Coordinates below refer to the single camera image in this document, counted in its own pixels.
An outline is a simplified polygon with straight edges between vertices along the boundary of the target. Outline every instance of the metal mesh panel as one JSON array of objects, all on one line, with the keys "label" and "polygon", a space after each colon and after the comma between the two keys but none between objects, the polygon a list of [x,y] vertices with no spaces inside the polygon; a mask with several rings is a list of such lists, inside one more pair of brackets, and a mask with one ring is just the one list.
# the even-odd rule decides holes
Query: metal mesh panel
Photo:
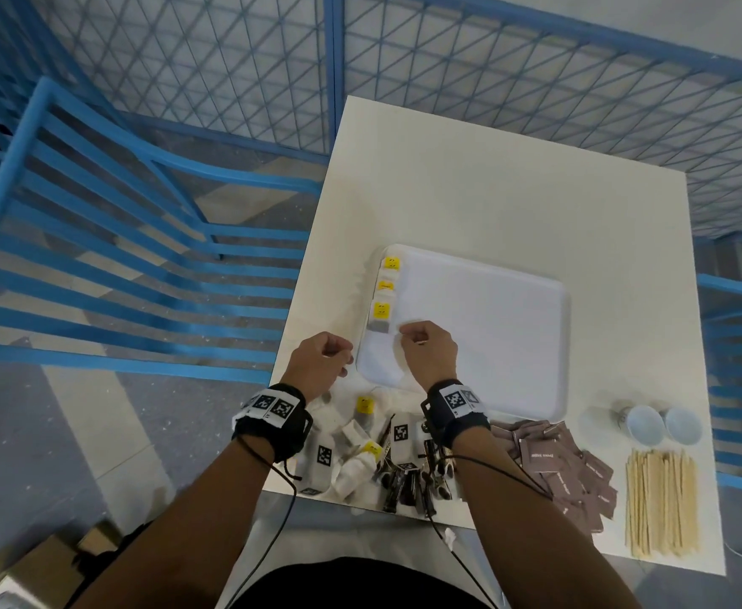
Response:
[{"label": "metal mesh panel", "polygon": [[685,171],[742,230],[742,82],[414,0],[345,0],[345,92]]},{"label": "metal mesh panel", "polygon": [[326,152],[322,0],[33,0],[120,110]]}]

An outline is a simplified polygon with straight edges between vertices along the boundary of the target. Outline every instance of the person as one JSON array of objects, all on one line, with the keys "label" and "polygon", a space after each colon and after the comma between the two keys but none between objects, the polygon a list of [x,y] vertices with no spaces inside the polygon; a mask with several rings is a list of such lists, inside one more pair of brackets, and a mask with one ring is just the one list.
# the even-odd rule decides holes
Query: person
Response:
[{"label": "person", "polygon": [[[638,607],[591,540],[551,500],[519,481],[526,477],[493,439],[483,413],[474,411],[466,422],[461,422],[466,417],[439,418],[438,390],[462,386],[456,374],[457,345],[450,334],[430,321],[404,325],[400,330],[407,366],[433,405],[423,404],[427,420],[432,421],[433,437],[459,458],[476,460],[457,459],[456,478],[508,604]],[[311,420],[305,404],[346,375],[345,367],[353,361],[351,350],[351,343],[343,337],[325,332],[305,339],[292,353],[281,382],[270,387],[285,394],[280,396],[285,400],[274,401],[294,404],[298,399],[302,404],[288,413],[292,421],[278,426],[255,414],[242,416],[230,445],[88,586],[74,609],[228,606],[232,599],[222,596],[222,591],[244,548],[270,465],[303,446],[300,432],[305,437],[305,425]],[[251,400],[247,409],[257,401]],[[281,406],[277,412],[288,409]],[[427,523],[415,524],[429,528]],[[391,543],[394,537],[395,532],[389,534]],[[407,549],[435,551],[420,546]],[[443,551],[449,555],[446,547]],[[443,581],[452,578],[448,568],[460,571],[456,563],[446,564],[438,577],[396,563],[355,557],[287,564],[256,577],[230,606],[378,607],[415,601],[420,606],[486,606]]]}]

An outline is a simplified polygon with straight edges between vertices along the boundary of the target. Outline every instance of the white table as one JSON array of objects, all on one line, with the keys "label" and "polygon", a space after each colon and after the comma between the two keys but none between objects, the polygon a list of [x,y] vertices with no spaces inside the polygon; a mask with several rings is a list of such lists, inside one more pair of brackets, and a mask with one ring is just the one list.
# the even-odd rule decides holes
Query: white table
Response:
[{"label": "white table", "polygon": [[[725,574],[684,175],[349,97],[273,381],[318,331],[359,343],[379,252],[396,243],[567,287],[567,423],[580,448],[614,468],[619,491],[614,520],[594,536],[600,551],[630,556],[625,463],[633,444],[611,420],[617,400],[677,403],[701,416],[704,438],[687,450],[699,471],[701,551],[652,561]],[[347,415],[368,388],[352,369],[334,401]],[[390,393],[397,408],[418,404],[415,394]],[[290,492],[274,474],[265,489]],[[376,508],[366,502],[358,506]],[[437,521],[474,527],[463,502],[437,501],[437,509]]]}]

